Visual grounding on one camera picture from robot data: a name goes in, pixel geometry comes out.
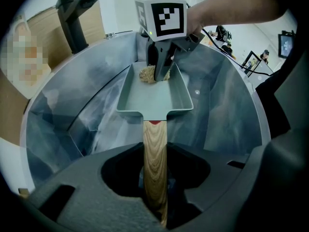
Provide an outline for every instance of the person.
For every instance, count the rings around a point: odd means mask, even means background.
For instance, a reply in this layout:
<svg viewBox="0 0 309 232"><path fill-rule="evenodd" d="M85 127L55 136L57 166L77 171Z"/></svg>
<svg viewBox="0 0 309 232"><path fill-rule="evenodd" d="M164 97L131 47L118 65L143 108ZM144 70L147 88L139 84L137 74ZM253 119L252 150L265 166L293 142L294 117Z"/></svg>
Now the person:
<svg viewBox="0 0 309 232"><path fill-rule="evenodd" d="M286 133L290 124L275 92L291 73L305 47L302 9L305 0L204 0L187 10L187 33L200 33L206 26L268 22L281 17L289 8L297 20L295 46L281 69L256 88L267 116L271 137Z"/></svg>
<svg viewBox="0 0 309 232"><path fill-rule="evenodd" d="M233 53L233 50L232 50L232 45L230 43L228 43L227 45L223 45L221 48L227 52L227 54L229 54L231 57L232 57L232 53Z"/></svg>
<svg viewBox="0 0 309 232"><path fill-rule="evenodd" d="M268 50L265 50L261 56L260 56L260 59L263 60L266 64L268 64L268 56L269 56L269 51Z"/></svg>
<svg viewBox="0 0 309 232"><path fill-rule="evenodd" d="M216 37L216 44L221 47L224 43L230 43L232 40L231 32L227 31L224 26L219 25L216 28L216 32L209 31L212 37Z"/></svg>

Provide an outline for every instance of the faucet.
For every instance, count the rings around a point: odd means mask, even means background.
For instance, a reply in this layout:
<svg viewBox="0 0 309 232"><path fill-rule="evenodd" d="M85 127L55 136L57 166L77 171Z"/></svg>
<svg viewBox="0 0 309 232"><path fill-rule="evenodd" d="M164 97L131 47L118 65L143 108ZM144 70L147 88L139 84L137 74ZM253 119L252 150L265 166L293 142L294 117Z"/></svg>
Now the faucet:
<svg viewBox="0 0 309 232"><path fill-rule="evenodd" d="M90 9L96 1L97 0L58 0L56 3L61 27L73 54L89 46L84 37L78 17Z"/></svg>

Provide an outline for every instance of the red tip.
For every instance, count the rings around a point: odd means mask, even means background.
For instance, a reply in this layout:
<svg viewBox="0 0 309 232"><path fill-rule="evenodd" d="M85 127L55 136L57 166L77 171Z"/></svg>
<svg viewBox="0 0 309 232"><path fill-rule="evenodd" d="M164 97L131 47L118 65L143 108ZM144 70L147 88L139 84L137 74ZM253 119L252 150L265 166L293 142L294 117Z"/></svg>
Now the red tip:
<svg viewBox="0 0 309 232"><path fill-rule="evenodd" d="M157 125L161 122L161 120L149 120L150 123Z"/></svg>

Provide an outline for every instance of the white cube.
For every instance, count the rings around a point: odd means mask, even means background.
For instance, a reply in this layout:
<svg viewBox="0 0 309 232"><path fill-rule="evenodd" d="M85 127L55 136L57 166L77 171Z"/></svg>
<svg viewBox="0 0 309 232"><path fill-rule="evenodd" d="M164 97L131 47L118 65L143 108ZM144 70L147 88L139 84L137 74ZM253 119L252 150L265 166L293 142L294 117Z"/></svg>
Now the white cube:
<svg viewBox="0 0 309 232"><path fill-rule="evenodd" d="M187 35L185 0L135 0L139 23L156 41Z"/></svg>

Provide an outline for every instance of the gray tray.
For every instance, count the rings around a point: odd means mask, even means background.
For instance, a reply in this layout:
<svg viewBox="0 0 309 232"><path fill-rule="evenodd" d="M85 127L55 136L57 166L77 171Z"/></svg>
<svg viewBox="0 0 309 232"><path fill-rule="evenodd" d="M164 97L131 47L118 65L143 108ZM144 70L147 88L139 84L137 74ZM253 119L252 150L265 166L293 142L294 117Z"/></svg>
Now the gray tray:
<svg viewBox="0 0 309 232"><path fill-rule="evenodd" d="M144 120L166 120L167 114L193 109L193 103L183 77L175 63L170 79L154 84L139 79L146 62L131 64L124 81L117 111L126 116L143 116Z"/></svg>

